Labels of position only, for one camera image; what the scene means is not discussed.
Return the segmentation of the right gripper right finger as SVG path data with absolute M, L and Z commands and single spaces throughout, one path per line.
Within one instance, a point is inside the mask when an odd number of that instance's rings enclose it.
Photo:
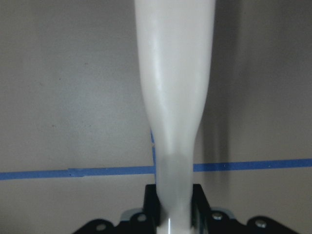
M 296 231 L 266 216 L 245 224 L 228 210 L 212 208 L 200 184 L 193 185 L 192 227 L 196 234 L 295 234 Z

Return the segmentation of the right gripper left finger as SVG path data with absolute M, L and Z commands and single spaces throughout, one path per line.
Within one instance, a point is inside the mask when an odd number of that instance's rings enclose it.
M 156 185 L 145 186 L 141 208 L 126 210 L 114 225 L 107 219 L 93 219 L 78 228 L 76 234 L 155 234 L 160 218 L 160 202 Z

